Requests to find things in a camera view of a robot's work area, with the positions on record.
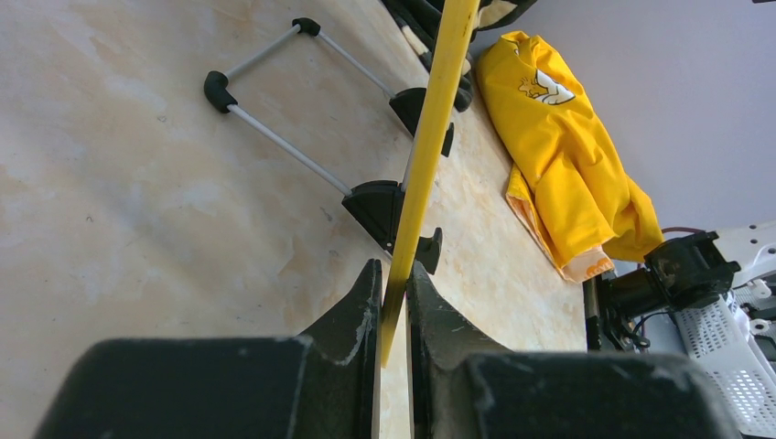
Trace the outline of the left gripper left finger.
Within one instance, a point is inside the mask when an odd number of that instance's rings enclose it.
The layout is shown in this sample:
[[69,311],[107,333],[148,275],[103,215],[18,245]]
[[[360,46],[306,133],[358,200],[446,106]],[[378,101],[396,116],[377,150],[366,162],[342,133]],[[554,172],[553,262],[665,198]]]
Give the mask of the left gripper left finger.
[[114,338],[74,363],[38,438],[375,438],[382,266],[293,337]]

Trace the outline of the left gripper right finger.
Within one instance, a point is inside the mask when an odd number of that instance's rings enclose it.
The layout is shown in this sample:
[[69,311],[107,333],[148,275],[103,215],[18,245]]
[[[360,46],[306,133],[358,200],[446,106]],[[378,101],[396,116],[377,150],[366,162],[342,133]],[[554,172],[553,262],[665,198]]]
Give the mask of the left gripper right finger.
[[420,263],[406,285],[414,438],[737,438],[692,361],[514,351],[473,325]]

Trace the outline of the yellow framed whiteboard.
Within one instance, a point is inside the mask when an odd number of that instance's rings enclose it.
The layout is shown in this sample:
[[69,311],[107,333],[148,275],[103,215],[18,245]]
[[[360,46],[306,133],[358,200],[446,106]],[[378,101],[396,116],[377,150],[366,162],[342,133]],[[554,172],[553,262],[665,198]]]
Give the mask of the yellow framed whiteboard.
[[415,261],[427,204],[479,6],[478,1],[447,1],[442,10],[381,310],[380,361],[384,368],[389,363],[406,284]]

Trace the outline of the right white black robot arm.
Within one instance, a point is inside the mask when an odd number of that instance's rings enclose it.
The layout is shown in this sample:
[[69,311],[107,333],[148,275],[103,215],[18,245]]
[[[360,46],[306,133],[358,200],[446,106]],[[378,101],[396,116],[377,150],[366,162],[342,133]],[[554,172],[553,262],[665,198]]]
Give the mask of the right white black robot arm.
[[652,316],[669,316],[748,437],[775,435],[775,223],[696,231],[642,267],[584,282],[587,347],[638,351]]

